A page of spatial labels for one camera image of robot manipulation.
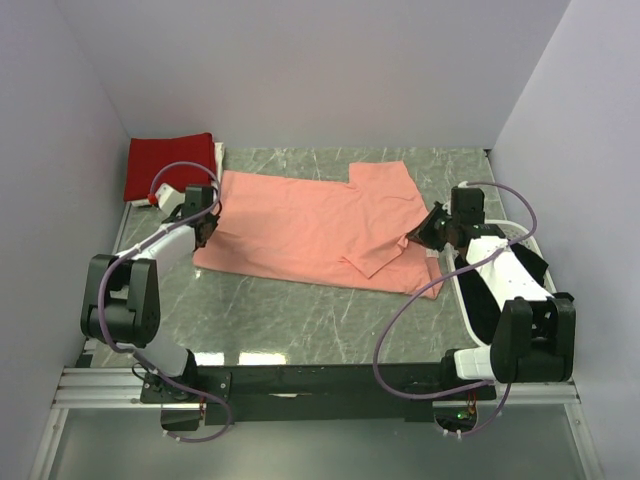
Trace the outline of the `pink t-shirt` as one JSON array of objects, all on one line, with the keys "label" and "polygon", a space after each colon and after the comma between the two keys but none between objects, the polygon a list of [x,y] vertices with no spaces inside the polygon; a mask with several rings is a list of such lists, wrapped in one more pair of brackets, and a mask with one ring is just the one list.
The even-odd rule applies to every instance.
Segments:
[{"label": "pink t-shirt", "polygon": [[409,240],[427,216],[401,161],[352,163],[347,182],[229,171],[201,269],[412,295],[441,274]]}]

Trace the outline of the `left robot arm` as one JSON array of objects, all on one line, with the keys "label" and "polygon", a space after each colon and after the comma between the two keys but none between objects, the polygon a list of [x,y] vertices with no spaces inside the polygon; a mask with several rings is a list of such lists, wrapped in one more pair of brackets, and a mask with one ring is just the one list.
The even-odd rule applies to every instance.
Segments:
[{"label": "left robot arm", "polygon": [[94,256],[88,267],[82,333],[132,355],[179,402],[197,395],[200,378],[193,352],[160,333],[159,283],[176,262],[207,245],[220,213],[217,185],[190,185],[153,234],[115,255]]}]

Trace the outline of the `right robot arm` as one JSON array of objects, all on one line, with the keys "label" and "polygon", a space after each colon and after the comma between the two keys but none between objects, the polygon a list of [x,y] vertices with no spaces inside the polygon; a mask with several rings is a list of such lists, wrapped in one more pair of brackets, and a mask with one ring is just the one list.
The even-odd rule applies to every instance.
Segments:
[{"label": "right robot arm", "polygon": [[457,350],[439,374],[444,395],[460,399],[474,380],[500,383],[564,382],[573,372],[576,310],[573,298],[549,291],[518,258],[515,247],[531,238],[508,236],[484,211],[484,183],[452,188],[448,204],[435,203],[408,238],[427,249],[457,252],[465,265],[456,280],[471,275],[475,289],[496,307],[487,339]]}]

